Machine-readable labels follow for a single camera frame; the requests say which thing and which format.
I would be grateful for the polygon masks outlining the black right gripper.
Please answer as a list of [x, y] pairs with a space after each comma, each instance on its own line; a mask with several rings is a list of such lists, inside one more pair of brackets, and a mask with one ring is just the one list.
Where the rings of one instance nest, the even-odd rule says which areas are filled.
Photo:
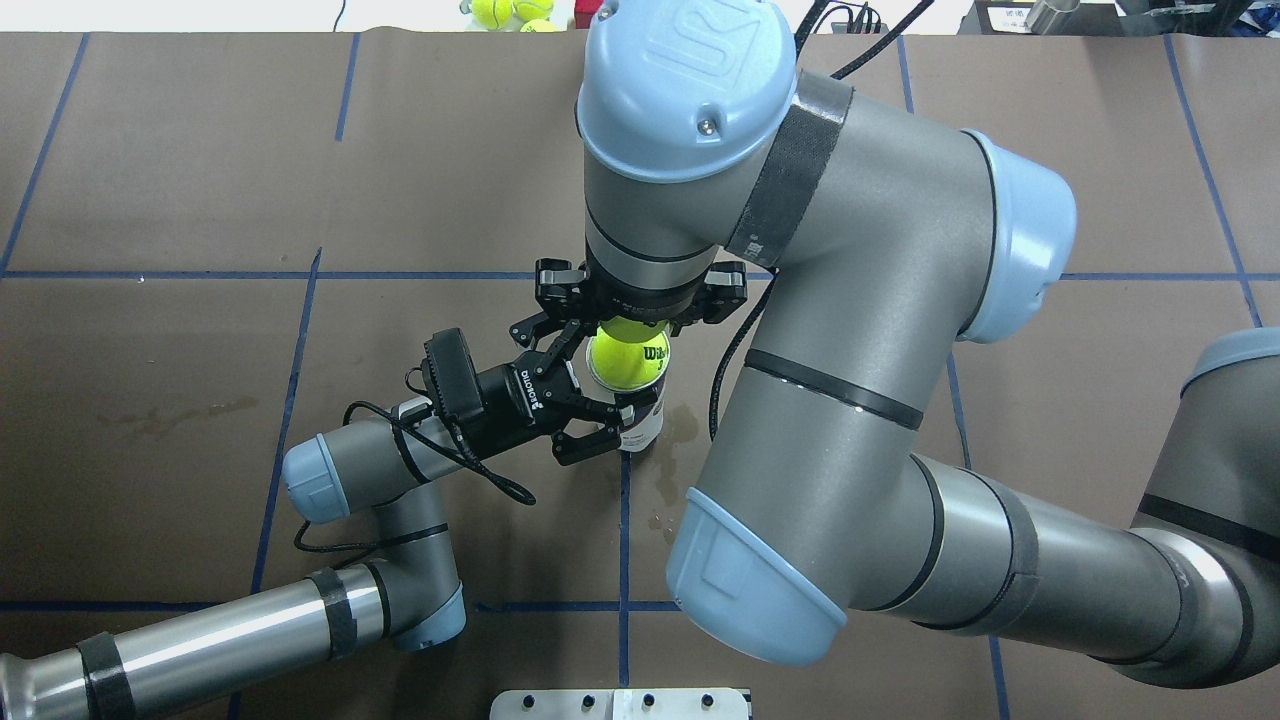
[[748, 300], [748, 268], [742, 261], [703, 266], [687, 282], [663, 290], [628, 284], [598, 263], [573, 265], [557, 258], [535, 263], [535, 300], [554, 322], [607, 322], [617, 316], [657, 324], [669, 322], [694, 305], [700, 288], [700, 319], [716, 325]]

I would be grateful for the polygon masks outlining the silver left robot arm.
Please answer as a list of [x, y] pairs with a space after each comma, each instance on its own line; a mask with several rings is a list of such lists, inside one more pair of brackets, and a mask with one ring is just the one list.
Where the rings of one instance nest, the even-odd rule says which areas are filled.
[[435, 333], [406, 374], [407, 401], [355, 401], [339, 427], [285, 454], [302, 520], [293, 546], [314, 559], [305, 579], [40, 659], [4, 655], [3, 716], [164, 717], [380, 641], [408, 653], [444, 644], [466, 625], [468, 583], [495, 585], [502, 569], [543, 583], [550, 561], [513, 530], [476, 530], [456, 559], [444, 479], [467, 471], [531, 507], [494, 457], [539, 439], [563, 466], [613, 452], [654, 393], [609, 389], [576, 365], [604, 342], [594, 322], [540, 314], [509, 333], [518, 356], [485, 372], [460, 329]]

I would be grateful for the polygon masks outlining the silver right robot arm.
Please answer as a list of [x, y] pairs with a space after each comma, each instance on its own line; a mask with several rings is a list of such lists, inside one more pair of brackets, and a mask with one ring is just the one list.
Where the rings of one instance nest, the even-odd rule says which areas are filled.
[[1171, 688], [1277, 665], [1276, 328], [1202, 352], [1101, 525], [914, 451], [954, 343], [1062, 274], [1059, 174], [800, 70], [768, 1], [603, 3], [575, 117], [600, 318], [673, 322], [719, 250], [774, 272], [666, 569], [707, 634], [803, 666], [860, 610]]

